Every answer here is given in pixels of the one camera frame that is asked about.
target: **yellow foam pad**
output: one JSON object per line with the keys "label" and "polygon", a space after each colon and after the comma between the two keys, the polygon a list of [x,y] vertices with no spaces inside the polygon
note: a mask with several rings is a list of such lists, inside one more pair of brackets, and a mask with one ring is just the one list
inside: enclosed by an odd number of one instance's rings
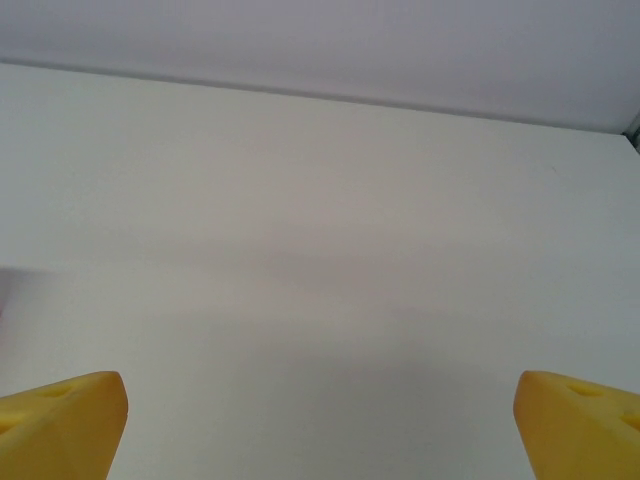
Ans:
{"label": "yellow foam pad", "polygon": [[539,480],[640,479],[640,395],[525,372],[514,415]]}
{"label": "yellow foam pad", "polygon": [[0,479],[105,479],[127,410],[115,372],[0,398]]}

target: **white surface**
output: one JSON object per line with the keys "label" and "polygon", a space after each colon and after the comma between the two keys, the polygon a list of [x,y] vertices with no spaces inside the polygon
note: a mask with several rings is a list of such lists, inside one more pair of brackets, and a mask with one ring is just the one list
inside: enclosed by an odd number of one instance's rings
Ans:
{"label": "white surface", "polygon": [[58,272],[0,394],[119,370],[113,479],[529,479],[522,370],[640,391],[619,136],[7,66],[0,105],[0,264]]}
{"label": "white surface", "polygon": [[637,0],[3,0],[0,58],[621,133]]}

